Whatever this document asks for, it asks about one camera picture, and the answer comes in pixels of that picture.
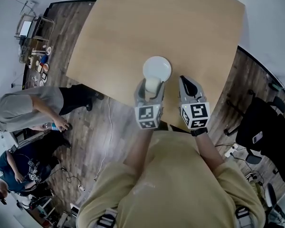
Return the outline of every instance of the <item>bottle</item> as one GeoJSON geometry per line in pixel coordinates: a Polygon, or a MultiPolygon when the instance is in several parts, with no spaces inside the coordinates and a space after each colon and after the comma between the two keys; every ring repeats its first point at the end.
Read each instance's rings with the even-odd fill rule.
{"type": "Polygon", "coordinates": [[[59,131],[59,129],[56,127],[55,123],[46,123],[43,124],[43,127],[49,130],[59,131]]]}

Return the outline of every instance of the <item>black wristband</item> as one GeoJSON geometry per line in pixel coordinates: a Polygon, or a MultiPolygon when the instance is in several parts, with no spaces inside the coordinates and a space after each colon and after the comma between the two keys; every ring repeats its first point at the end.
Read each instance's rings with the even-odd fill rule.
{"type": "Polygon", "coordinates": [[[199,128],[199,129],[197,129],[197,130],[192,130],[192,131],[191,131],[191,135],[192,135],[193,137],[199,136],[199,135],[202,134],[202,133],[208,133],[207,127],[201,127],[201,128],[199,128]]]}

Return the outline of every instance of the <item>wooden floor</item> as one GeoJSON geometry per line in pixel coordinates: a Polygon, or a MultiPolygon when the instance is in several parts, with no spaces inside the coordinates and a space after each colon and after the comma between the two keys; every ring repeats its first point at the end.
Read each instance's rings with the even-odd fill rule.
{"type": "MultiPolygon", "coordinates": [[[[76,2],[60,3],[54,5],[48,13],[48,17],[55,21],[55,29],[48,45],[53,52],[49,58],[50,71],[46,85],[69,87],[77,82],[66,77],[68,63],[75,46],[77,37],[91,10],[93,3],[76,2]]],[[[250,57],[237,50],[232,69],[226,82],[223,93],[211,116],[209,135],[215,144],[233,144],[236,135],[227,137],[223,130],[226,127],[233,128],[240,123],[241,117],[226,104],[229,98],[235,105],[245,111],[251,102],[251,96],[247,95],[248,89],[253,89],[257,96],[270,101],[276,92],[268,88],[270,78],[266,72],[250,57]]],[[[285,94],[278,94],[285,100],[285,94]]],[[[97,174],[101,162],[105,156],[103,166],[111,161],[121,161],[135,142],[138,127],[133,117],[133,109],[110,99],[111,119],[113,123],[112,140],[110,142],[111,125],[109,121],[108,98],[97,100],[93,110],[77,109],[67,116],[73,125],[73,130],[66,134],[72,144],[72,149],[58,149],[55,155],[62,161],[71,175],[77,176],[85,187],[91,186],[97,174]]],[[[221,154],[227,147],[218,147],[221,154]]],[[[234,155],[245,158],[247,152],[241,150],[234,155]]],[[[249,172],[243,161],[237,161],[244,174],[249,172]]],[[[273,163],[266,157],[258,165],[250,165],[264,178],[265,184],[271,182],[275,188],[277,198],[285,192],[285,183],[279,175],[274,175],[273,163]]],[[[50,185],[55,193],[55,203],[58,211],[70,211],[70,203],[75,203],[80,197],[77,188],[78,181],[72,179],[72,183],[66,180],[66,173],[58,171],[51,176],[50,185]]]]}

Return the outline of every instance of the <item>yellow t-shirt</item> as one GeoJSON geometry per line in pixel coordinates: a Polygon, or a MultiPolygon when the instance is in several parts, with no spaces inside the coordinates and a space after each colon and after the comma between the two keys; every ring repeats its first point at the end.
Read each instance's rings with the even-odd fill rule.
{"type": "Polygon", "coordinates": [[[233,228],[240,206],[264,226],[263,207],[236,163],[212,173],[191,135],[160,131],[153,134],[139,180],[124,164],[106,166],[80,208],[77,225],[88,228],[113,208],[119,228],[233,228]]]}

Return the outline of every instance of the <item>black chair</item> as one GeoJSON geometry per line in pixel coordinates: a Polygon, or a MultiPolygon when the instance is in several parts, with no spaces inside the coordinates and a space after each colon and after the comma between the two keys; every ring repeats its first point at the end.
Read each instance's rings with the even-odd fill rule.
{"type": "Polygon", "coordinates": [[[253,99],[245,113],[227,101],[227,104],[238,111],[243,119],[237,128],[231,132],[225,129],[224,133],[230,136],[237,132],[236,143],[246,147],[248,163],[258,164],[262,159],[254,155],[251,150],[267,156],[275,164],[285,182],[285,118],[272,107],[275,106],[284,113],[285,104],[277,96],[272,102],[266,103],[256,97],[252,90],[248,93],[253,96],[253,99]]]}

